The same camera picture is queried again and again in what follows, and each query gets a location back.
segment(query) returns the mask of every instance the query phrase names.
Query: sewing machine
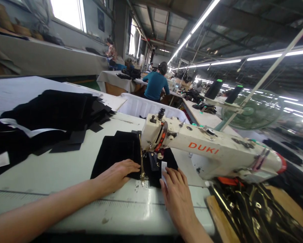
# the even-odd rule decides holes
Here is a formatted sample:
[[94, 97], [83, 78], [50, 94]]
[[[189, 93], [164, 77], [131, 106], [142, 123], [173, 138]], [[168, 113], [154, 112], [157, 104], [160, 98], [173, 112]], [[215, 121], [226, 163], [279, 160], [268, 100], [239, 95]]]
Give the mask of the sewing machine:
[[193, 153], [192, 163], [203, 180], [240, 177], [259, 183], [286, 170], [284, 158], [258, 142], [166, 118], [163, 109], [147, 116], [141, 140], [142, 149], [156, 152], [158, 159], [169, 147]]

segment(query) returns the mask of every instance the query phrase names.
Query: electric fan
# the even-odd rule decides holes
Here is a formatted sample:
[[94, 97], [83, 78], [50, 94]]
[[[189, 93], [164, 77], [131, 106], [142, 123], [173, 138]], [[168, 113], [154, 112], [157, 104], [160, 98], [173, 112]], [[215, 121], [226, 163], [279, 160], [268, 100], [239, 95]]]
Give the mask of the electric fan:
[[[249, 95], [249, 91], [242, 91], [234, 103], [241, 105]], [[238, 130], [257, 130], [274, 123], [283, 112], [283, 101], [270, 91], [259, 89], [243, 107], [243, 113], [237, 114], [229, 126]], [[222, 123], [232, 116], [234, 112], [223, 108], [221, 110]]]

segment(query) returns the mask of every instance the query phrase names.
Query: metal pole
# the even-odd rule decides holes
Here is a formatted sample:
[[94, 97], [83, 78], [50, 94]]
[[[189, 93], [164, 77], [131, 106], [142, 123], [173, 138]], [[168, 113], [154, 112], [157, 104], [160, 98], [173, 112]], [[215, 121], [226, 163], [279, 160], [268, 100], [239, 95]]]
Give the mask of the metal pole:
[[[242, 102], [240, 105], [241, 108], [243, 108], [247, 102], [250, 100], [250, 98], [253, 96], [253, 94], [256, 92], [256, 90], [259, 89], [259, 87], [265, 82], [265, 80], [271, 75], [271, 73], [274, 71], [274, 69], [280, 64], [280, 62], [284, 59], [285, 55], [290, 52], [290, 50], [298, 43], [298, 41], [303, 36], [303, 28], [298, 33], [298, 35], [293, 39], [293, 41], [289, 44], [289, 46], [283, 51], [282, 55], [275, 61], [275, 63], [270, 67], [270, 69], [264, 74], [264, 76], [261, 78], [261, 80], [257, 83], [257, 85], [253, 88], [253, 90], [250, 92], [250, 94], [246, 97], [246, 99]], [[233, 113], [232, 116], [226, 121], [226, 123], [223, 125], [223, 127], [220, 129], [220, 132], [222, 132], [229, 123], [235, 118], [237, 113]]]

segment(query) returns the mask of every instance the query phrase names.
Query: wooden board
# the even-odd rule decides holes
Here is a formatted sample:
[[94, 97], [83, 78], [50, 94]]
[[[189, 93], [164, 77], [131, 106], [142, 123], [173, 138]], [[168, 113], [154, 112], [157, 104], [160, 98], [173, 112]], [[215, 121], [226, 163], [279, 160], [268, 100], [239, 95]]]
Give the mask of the wooden board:
[[275, 200], [303, 227], [302, 208], [283, 190], [274, 186], [266, 186], [271, 190]]
[[223, 243], [239, 243], [240, 240], [236, 235], [235, 231], [232, 229], [230, 223], [228, 222], [225, 214], [219, 207], [215, 196], [209, 196], [206, 198], [208, 209], [211, 213], [216, 229], [220, 234]]
[[114, 96], [120, 96], [122, 93], [127, 92], [125, 89], [114, 86], [114, 85], [109, 84], [107, 82], [105, 82], [105, 89], [106, 89], [106, 93], [108, 93], [110, 95], [114, 95]]

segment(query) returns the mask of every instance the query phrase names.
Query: black fabric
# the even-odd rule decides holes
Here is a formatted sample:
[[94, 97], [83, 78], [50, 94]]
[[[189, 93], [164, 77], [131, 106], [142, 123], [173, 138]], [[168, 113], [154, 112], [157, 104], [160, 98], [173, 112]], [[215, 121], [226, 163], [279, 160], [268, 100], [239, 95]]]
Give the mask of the black fabric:
[[46, 90], [28, 103], [4, 112], [0, 119], [15, 119], [31, 131], [44, 128], [60, 130], [46, 131], [29, 138], [24, 131], [0, 122], [0, 154], [8, 152], [10, 160], [10, 165], [0, 167], [0, 174], [32, 153], [39, 156], [50, 149], [51, 153], [79, 150], [87, 128], [100, 131], [100, 124], [115, 114], [101, 101], [91, 94]]
[[[122, 160], [131, 159], [141, 165], [140, 141], [136, 133], [117, 131], [115, 136], [105, 136], [93, 166], [91, 179]], [[167, 167], [178, 169], [176, 160], [170, 148], [164, 150], [164, 162]], [[143, 158], [144, 171], [149, 178], [150, 185], [160, 188], [161, 170], [152, 171], [149, 156]], [[134, 172], [128, 177], [139, 180], [141, 172]]]
[[141, 72], [139, 69], [122, 69], [121, 72], [125, 75], [130, 76], [132, 80], [141, 78]]
[[68, 140], [70, 135], [70, 132], [52, 130], [29, 138], [24, 131], [0, 122], [0, 154], [8, 152], [10, 162], [9, 165], [0, 167], [0, 174], [24, 161], [30, 154]]

